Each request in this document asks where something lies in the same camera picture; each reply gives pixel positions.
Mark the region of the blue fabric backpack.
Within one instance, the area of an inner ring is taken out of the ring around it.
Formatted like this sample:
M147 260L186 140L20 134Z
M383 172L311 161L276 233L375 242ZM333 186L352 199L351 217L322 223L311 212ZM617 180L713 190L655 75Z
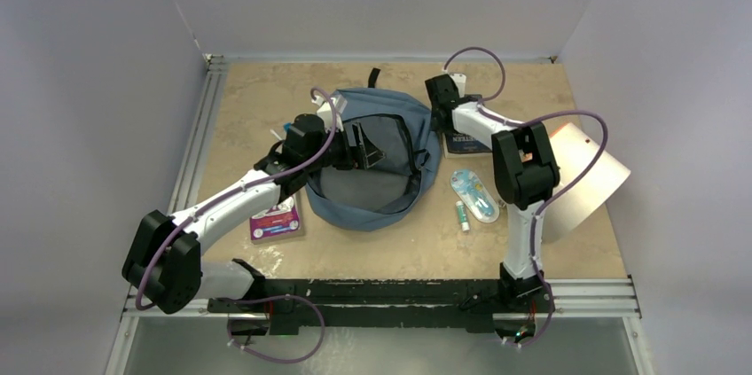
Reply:
M433 185L441 161L431 111L416 98L377 88L374 68L364 88L339 91L349 143L363 139L382 158L366 170L323 168L306 192L313 212L346 230L373 231L401 221Z

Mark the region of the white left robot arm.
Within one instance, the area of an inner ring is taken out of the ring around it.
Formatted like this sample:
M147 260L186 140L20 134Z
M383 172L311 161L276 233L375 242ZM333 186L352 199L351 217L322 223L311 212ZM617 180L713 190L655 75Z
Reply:
M262 274L239 260L204 263L203 254L252 216L295 195L323 168L367 170L386 154L359 123L327 128L302 114L253 168L231 186L192 207L165 215L154 210L137 228L122 276L136 287L138 310L165 314L195 299L229 299L252 312L264 300Z

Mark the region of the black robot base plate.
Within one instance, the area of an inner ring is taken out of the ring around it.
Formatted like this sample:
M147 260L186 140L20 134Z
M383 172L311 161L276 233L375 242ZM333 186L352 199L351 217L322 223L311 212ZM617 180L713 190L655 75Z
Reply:
M270 316L273 335L302 327L438 328L513 335L552 310L537 289L515 296L496 279L266 279L246 298L214 298L211 313Z

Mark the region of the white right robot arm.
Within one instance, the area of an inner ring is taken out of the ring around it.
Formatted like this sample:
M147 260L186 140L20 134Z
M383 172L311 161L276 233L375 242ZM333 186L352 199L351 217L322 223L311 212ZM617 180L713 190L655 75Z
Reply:
M468 135L491 149L497 193L506 203L508 240L497 297L518 310L545 287L540 261L546 202L560 172L543 123L525 124L488 111L462 96L449 74L425 80L432 127Z

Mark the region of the dark blue paperback book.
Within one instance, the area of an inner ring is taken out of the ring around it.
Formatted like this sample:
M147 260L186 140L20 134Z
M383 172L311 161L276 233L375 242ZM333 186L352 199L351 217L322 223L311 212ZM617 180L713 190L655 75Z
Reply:
M441 109L433 111L435 126L442 133L443 155L445 158L482 157L491 155L491 149L486 146L483 141L477 140L474 135L464 133L468 128L471 128L471 130L475 132L478 131L478 120L481 119L481 116L477 113L475 102L480 97L480 94L466 95L466 98L470 98L470 103L473 104L458 112L458 125L462 130L448 130L450 125L452 127L455 126L454 120L452 120L448 111Z

